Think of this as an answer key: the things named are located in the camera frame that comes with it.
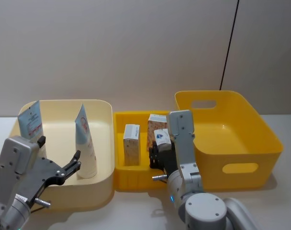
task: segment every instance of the white table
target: white table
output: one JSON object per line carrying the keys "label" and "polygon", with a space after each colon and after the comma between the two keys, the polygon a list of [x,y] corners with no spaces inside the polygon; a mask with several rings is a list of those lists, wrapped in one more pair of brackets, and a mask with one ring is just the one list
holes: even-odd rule
{"label": "white table", "polygon": [[[258,191],[216,193],[243,202],[263,230],[291,230],[291,115],[264,115],[284,144],[272,176]],[[15,118],[0,118],[0,151]],[[88,212],[32,214],[25,230],[180,230],[166,190],[115,192],[104,207]]]}

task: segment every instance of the robotic arm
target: robotic arm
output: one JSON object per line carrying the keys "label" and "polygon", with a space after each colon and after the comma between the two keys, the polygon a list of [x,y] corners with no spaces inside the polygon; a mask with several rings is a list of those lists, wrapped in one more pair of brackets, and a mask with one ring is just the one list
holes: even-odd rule
{"label": "robotic arm", "polygon": [[28,220],[34,204],[50,207],[39,196],[52,184],[62,185],[80,169],[80,151],[63,168],[46,158],[38,158],[45,144],[14,136],[7,138],[0,154],[0,230],[18,230]]}
{"label": "robotic arm", "polygon": [[189,110],[167,116],[168,132],[174,146],[159,152],[150,149],[150,167],[166,174],[153,180],[167,179],[171,201],[187,230],[260,230],[245,206],[236,199],[204,193],[201,175],[194,155],[194,125]]}

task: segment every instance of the yellow plastic tray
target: yellow plastic tray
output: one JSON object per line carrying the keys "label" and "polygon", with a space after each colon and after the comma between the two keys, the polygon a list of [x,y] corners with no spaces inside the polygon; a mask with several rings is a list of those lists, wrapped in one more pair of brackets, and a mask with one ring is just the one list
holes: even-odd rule
{"label": "yellow plastic tray", "polygon": [[283,146],[242,95],[182,91],[175,99],[178,109],[192,110],[196,161],[205,189],[257,188],[266,182]]}
{"label": "yellow plastic tray", "polygon": [[[51,210],[84,210],[104,204],[113,193],[114,139],[112,106],[101,100],[40,101],[47,158],[66,165],[75,153],[75,118],[84,103],[97,157],[98,172],[89,179],[72,175],[62,186],[50,186],[41,198]],[[26,104],[19,113],[32,103]],[[10,136],[20,135],[16,121]]]}
{"label": "yellow plastic tray", "polygon": [[[152,181],[152,176],[161,175],[161,170],[149,167],[149,152],[146,151],[147,122],[150,114],[167,115],[168,111],[117,112],[113,114],[115,133],[114,185],[118,190],[139,190],[165,187],[162,182]],[[126,124],[140,125],[141,162],[138,166],[124,165],[123,134]]]}

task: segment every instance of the basket handle hole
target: basket handle hole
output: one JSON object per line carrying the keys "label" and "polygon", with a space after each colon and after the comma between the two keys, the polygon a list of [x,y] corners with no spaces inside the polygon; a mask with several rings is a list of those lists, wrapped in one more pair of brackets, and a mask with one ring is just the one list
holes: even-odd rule
{"label": "basket handle hole", "polygon": [[235,163],[227,164],[222,168],[222,171],[226,174],[233,173],[254,173],[258,169],[256,163]]}
{"label": "basket handle hole", "polygon": [[193,109],[212,109],[216,105],[217,102],[215,100],[195,100],[191,103]]}

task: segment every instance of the white wall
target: white wall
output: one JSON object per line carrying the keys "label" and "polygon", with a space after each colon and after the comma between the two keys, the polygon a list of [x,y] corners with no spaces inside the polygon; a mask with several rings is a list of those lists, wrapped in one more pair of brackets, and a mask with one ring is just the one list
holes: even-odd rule
{"label": "white wall", "polygon": [[38,99],[173,109],[218,89],[236,0],[0,0],[0,115]]}
{"label": "white wall", "polygon": [[240,0],[222,89],[291,114],[291,0]]}

